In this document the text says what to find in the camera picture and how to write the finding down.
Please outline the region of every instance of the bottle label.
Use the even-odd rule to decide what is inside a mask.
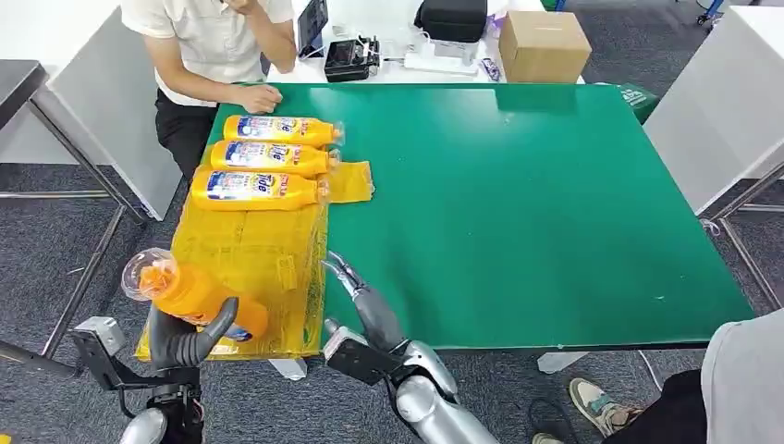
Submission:
[[[287,174],[215,171],[207,182],[207,197],[218,201],[278,198],[287,191]]]
[[[224,333],[223,336],[224,338],[233,339],[237,342],[242,342],[253,338],[253,335],[250,332],[238,326],[237,324],[232,324],[231,327],[226,330],[226,333]]]
[[[243,116],[239,118],[237,134],[246,139],[276,139],[297,132],[304,134],[306,129],[301,118]]]
[[[300,163],[301,145],[263,142],[230,142],[226,164],[231,167],[282,167]]]

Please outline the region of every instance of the cardboard box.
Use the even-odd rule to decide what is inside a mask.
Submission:
[[[570,12],[509,11],[498,51],[507,81],[574,83],[591,45]]]

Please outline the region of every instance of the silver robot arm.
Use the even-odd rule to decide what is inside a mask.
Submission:
[[[202,331],[154,306],[150,314],[150,354],[155,376],[139,376],[116,353],[125,337],[114,319],[92,317],[70,331],[82,361],[105,390],[117,391],[120,409],[131,418],[120,444],[201,444],[204,409],[199,363],[231,327],[239,300],[228,298]],[[152,389],[147,408],[131,413],[126,390]]]
[[[326,363],[369,385],[384,380],[395,414],[426,444],[497,444],[463,407],[455,378],[428,345],[406,339],[384,298],[338,254],[323,264],[349,293],[364,327],[359,335],[334,319],[324,347]]]

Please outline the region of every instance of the green table mat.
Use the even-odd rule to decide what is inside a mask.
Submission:
[[[278,84],[346,127],[369,203],[328,246],[440,348],[698,343],[753,317],[616,86]],[[210,142],[238,106],[222,105]],[[361,331],[330,278],[325,315]]]

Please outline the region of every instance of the metal table frame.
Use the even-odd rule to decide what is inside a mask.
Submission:
[[[728,203],[724,208],[720,209],[715,215],[702,218],[703,225],[709,228],[714,235],[720,233],[720,228],[727,232],[732,246],[738,251],[741,260],[749,268],[752,277],[759,285],[760,290],[765,295],[766,299],[775,307],[781,308],[781,300],[773,291],[773,287],[767,281],[765,274],[760,269],[759,265],[755,262],[751,253],[743,244],[741,237],[735,231],[732,224],[729,223],[728,217],[736,211],[758,211],[769,213],[784,213],[784,205],[761,205],[757,203],[750,203],[750,201],[765,191],[768,187],[773,185],[776,180],[779,180],[784,175],[784,162],[778,164],[770,172],[765,174],[761,179],[757,180],[748,190],[741,193],[740,196]]]
[[[81,304],[84,293],[95,276],[101,260],[104,258],[109,242],[114,236],[117,226],[124,214],[128,214],[136,223],[145,223],[148,219],[120,193],[103,172],[94,164],[93,161],[81,150],[72,138],[68,137],[66,131],[49,117],[38,100],[36,94],[46,93],[46,86],[43,84],[46,79],[46,72],[38,62],[33,61],[3,61],[3,63],[24,64],[23,75],[11,89],[6,97],[0,96],[0,130],[16,113],[24,106],[35,115],[38,120],[57,138],[65,149],[84,167],[101,185],[100,190],[89,191],[43,191],[43,192],[5,192],[0,191],[0,198],[5,199],[114,199],[117,208],[109,220],[103,236],[93,250],[90,261],[84,267],[76,288],[71,292],[67,304],[60,318],[55,324],[49,339],[43,346],[40,353],[25,350],[9,342],[0,340],[0,356],[12,361],[24,364],[35,370],[45,370],[61,376],[76,375],[76,367],[55,361],[54,355],[57,346],[60,345],[71,319]]]

